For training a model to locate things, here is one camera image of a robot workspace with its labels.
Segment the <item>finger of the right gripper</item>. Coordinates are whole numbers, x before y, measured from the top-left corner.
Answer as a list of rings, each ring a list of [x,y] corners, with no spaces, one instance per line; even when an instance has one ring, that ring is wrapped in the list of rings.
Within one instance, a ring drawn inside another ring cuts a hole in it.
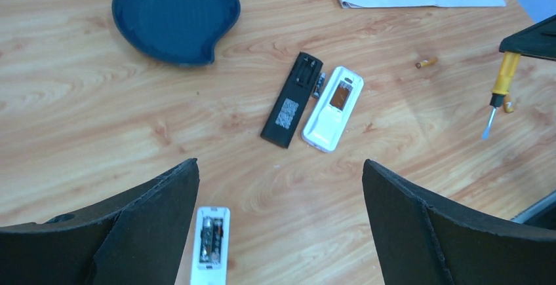
[[[502,40],[500,52],[555,61],[555,15]]]

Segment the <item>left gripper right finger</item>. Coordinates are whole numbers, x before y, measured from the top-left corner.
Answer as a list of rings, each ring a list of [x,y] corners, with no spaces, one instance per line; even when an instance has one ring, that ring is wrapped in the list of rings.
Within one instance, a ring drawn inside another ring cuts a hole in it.
[[[386,284],[555,283],[555,231],[474,210],[372,160],[362,185]]]

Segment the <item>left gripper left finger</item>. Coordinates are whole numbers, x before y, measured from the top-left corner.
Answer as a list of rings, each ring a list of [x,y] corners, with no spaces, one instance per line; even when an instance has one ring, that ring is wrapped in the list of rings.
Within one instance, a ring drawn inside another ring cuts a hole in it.
[[[1,228],[2,284],[174,284],[199,188],[188,159],[44,223]]]

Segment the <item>yellow handled screwdriver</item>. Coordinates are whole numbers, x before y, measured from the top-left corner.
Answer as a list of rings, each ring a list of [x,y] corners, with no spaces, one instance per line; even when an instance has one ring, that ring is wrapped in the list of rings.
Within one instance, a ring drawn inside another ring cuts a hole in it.
[[[521,55],[517,53],[504,53],[501,66],[498,71],[498,76],[491,90],[492,97],[490,99],[490,107],[492,108],[492,111],[490,113],[488,123],[482,133],[483,140],[488,139],[496,111],[499,107],[503,106],[504,98],[509,94],[509,88],[511,86],[513,76],[517,70],[520,58]]]

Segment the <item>orange battery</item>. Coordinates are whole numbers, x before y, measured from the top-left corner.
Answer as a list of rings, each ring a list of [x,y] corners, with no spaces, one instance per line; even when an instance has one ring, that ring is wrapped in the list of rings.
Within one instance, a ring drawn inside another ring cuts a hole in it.
[[[426,59],[423,59],[419,62],[416,62],[415,66],[416,66],[416,68],[421,69],[423,67],[433,66],[437,62],[438,62],[438,57],[431,57],[431,58],[426,58]]]
[[[511,96],[509,94],[504,96],[503,109],[506,113],[513,113],[514,112],[513,102],[512,102]]]

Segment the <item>white remote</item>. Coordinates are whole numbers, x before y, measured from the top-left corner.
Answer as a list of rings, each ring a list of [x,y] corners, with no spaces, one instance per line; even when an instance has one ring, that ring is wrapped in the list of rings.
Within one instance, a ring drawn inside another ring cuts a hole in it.
[[[302,130],[303,140],[322,152],[334,151],[363,87],[360,75],[336,67]]]
[[[191,285],[226,285],[230,219],[229,208],[198,208],[189,282]]]

